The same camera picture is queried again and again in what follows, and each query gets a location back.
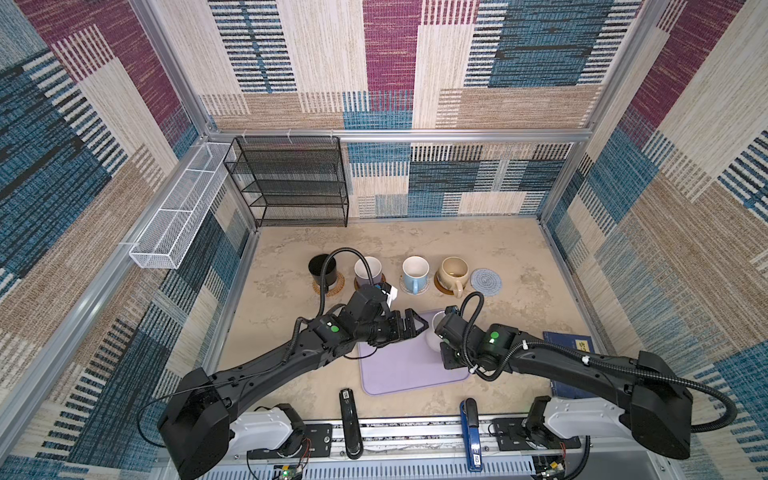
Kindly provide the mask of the black mug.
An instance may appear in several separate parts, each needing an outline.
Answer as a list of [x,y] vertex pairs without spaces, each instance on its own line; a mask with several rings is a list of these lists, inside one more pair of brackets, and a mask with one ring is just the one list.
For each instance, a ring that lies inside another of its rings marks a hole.
[[326,287],[333,287],[337,283],[337,263],[334,258],[328,259],[328,254],[314,256],[308,263],[308,270],[315,284],[320,286],[321,280]]

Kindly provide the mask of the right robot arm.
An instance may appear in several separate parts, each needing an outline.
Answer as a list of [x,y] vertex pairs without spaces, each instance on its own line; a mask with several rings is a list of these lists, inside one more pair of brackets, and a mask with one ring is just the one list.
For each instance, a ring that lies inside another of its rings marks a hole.
[[658,455],[689,458],[691,436],[723,429],[738,415],[725,393],[674,374],[658,355],[585,352],[502,324],[483,330],[477,313],[446,309],[434,326],[446,368],[465,367],[485,382],[505,373],[547,378],[587,392],[583,399],[537,397],[521,423],[526,441],[545,446],[573,437],[631,438]]

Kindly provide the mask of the white mug blue handle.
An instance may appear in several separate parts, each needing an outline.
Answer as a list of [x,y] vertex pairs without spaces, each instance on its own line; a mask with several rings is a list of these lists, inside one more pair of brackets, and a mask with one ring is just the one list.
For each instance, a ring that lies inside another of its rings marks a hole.
[[406,284],[411,292],[420,290],[429,276],[430,266],[428,261],[421,256],[407,257],[402,263],[402,272]]

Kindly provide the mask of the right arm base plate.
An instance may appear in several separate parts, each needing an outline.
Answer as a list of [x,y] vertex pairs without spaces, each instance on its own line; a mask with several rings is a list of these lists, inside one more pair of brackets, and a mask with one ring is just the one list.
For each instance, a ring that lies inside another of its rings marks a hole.
[[547,429],[542,421],[528,421],[523,417],[494,418],[488,427],[489,434],[497,441],[501,451],[526,450],[579,450],[578,437],[562,439]]

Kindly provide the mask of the beige mug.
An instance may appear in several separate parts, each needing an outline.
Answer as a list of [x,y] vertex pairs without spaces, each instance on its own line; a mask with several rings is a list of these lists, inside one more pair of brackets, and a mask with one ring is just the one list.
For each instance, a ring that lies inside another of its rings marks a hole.
[[437,280],[441,287],[450,291],[456,298],[464,296],[468,278],[468,264],[456,256],[445,258],[437,272]]

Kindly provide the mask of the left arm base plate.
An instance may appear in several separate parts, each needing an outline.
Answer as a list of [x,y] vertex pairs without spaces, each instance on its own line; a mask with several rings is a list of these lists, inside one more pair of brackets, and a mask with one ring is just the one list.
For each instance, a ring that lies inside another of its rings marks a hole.
[[331,423],[305,424],[298,435],[292,435],[288,439],[286,447],[280,447],[277,451],[251,450],[247,453],[249,460],[298,460],[306,452],[310,458],[325,458],[330,456],[333,439],[333,425]]

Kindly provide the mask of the white mug purple outside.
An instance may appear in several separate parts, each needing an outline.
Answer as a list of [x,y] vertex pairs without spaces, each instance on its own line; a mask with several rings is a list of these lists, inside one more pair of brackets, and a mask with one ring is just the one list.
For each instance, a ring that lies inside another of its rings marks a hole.
[[358,260],[354,265],[354,272],[359,286],[379,284],[383,277],[380,260],[372,256],[366,256],[365,260]]

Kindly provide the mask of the multicolour braided round coaster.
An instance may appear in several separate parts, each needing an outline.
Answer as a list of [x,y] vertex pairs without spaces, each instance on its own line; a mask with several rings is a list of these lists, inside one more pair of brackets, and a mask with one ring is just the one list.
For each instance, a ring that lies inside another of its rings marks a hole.
[[425,280],[426,283],[424,285],[422,285],[423,287],[420,290],[416,291],[416,292],[411,292],[408,289],[408,285],[406,284],[407,282],[405,281],[405,276],[404,275],[400,275],[400,277],[399,277],[399,288],[401,289],[401,291],[403,291],[407,295],[411,295],[411,296],[423,295],[427,291],[429,291],[429,289],[431,287],[431,282],[432,282],[432,277],[428,276],[428,277],[425,277],[425,278],[426,278],[426,280]]

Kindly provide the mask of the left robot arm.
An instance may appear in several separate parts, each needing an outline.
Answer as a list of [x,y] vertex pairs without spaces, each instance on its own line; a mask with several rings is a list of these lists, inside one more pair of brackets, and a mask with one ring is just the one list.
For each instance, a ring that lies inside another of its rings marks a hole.
[[392,309],[395,294],[386,282],[363,285],[346,303],[321,302],[315,317],[298,318],[291,338],[273,350],[228,370],[187,373],[157,421],[178,476],[197,479],[216,466],[235,438],[232,424],[267,394],[359,343],[382,349],[426,332],[428,322],[413,309]]

